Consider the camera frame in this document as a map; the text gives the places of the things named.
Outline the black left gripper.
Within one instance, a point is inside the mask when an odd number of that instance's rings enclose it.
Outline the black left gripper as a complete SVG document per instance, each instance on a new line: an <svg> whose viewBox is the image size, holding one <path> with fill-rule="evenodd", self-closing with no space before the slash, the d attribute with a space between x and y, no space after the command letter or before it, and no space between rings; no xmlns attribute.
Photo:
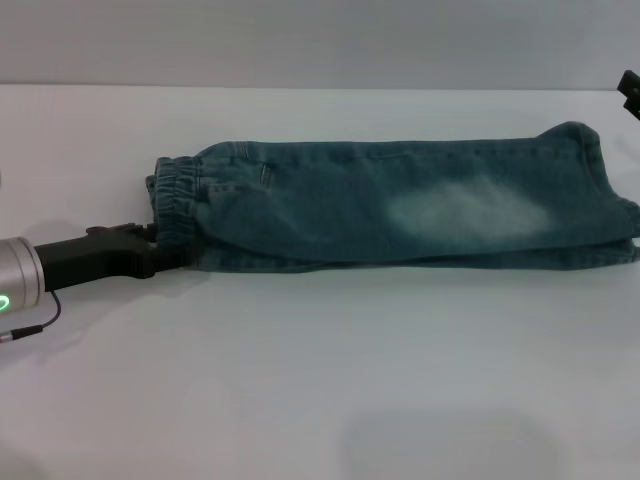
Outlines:
<svg viewBox="0 0 640 480"><path fill-rule="evenodd" d="M96 226L79 238L35 247L47 292L109 277L151 278L155 272L189 267L191 247L157 247L155 223Z"/></svg>

